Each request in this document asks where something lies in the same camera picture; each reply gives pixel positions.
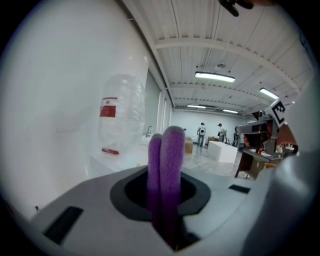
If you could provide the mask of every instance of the white box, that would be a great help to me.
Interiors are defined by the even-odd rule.
[[[234,163],[238,149],[234,146],[218,141],[209,141],[208,155],[214,160],[223,163]]]

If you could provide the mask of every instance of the ceiling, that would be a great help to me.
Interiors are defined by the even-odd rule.
[[[218,0],[122,0],[158,63],[175,109],[188,104],[239,115],[274,100],[291,104],[312,75],[298,31],[278,6],[239,5],[232,16]],[[219,63],[225,68],[216,69]],[[196,71],[235,77],[233,83],[195,78]]]

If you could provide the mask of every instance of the fluorescent light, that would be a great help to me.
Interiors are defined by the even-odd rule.
[[[223,111],[224,112],[229,112],[229,113],[234,113],[234,114],[238,113],[238,111],[233,111],[233,110],[228,110],[228,109],[224,109]]]
[[[215,73],[207,73],[207,72],[195,72],[194,76],[196,78],[215,79],[215,80],[221,80],[221,81],[230,82],[230,83],[232,83],[234,80],[236,80],[232,76],[223,75],[223,74],[215,74]]]
[[[188,105],[188,108],[198,108],[198,109],[205,109],[205,106],[196,106],[196,105]]]
[[[268,95],[269,97],[271,97],[272,99],[279,99],[279,96],[278,95],[275,95],[274,93],[272,93],[271,91],[265,89],[265,88],[261,88],[260,89],[260,92],[262,92],[263,94],[265,95]]]

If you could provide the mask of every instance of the black and white tag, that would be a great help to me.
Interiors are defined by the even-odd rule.
[[[271,107],[271,109],[278,127],[282,126],[285,123],[286,108],[284,104],[279,100],[274,106]]]

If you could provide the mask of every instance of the faucet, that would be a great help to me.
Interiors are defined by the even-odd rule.
[[[152,126],[149,125],[148,130],[146,131],[146,135],[145,135],[146,138],[151,135],[151,130],[152,130]]]

